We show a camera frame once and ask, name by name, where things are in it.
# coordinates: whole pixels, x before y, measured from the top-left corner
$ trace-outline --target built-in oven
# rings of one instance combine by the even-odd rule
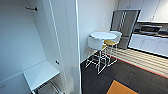
[[[148,34],[158,34],[161,27],[162,26],[156,26],[156,25],[142,25],[140,32]]]

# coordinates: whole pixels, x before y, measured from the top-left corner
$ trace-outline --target refrigerator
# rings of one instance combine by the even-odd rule
[[[118,48],[127,49],[139,13],[140,10],[116,10],[113,12],[110,31],[122,33]]]

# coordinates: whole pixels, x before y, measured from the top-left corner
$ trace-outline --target round table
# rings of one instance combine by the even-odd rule
[[[93,38],[102,39],[102,40],[111,40],[117,37],[115,34],[110,32],[93,32],[90,35]]]

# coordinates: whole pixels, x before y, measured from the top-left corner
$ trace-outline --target white tabletop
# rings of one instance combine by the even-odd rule
[[[60,72],[48,61],[42,62],[23,71],[26,81],[33,91],[43,83],[47,82]]]
[[[92,37],[102,40],[115,39],[117,36],[110,32],[93,32],[90,34]]]

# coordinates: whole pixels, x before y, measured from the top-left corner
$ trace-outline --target white cabinet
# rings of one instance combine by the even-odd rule
[[[119,0],[118,10],[140,10],[143,0]]]
[[[168,0],[160,0],[152,22],[168,23]]]
[[[144,0],[137,22],[151,22],[159,4],[159,0]]]
[[[160,42],[160,37],[145,36],[144,42],[140,49],[142,51],[154,53],[159,42]]]
[[[132,34],[128,47],[168,57],[168,38]]]
[[[132,34],[129,46],[130,48],[140,49],[145,35]]]
[[[168,57],[168,38],[161,38],[154,53]]]

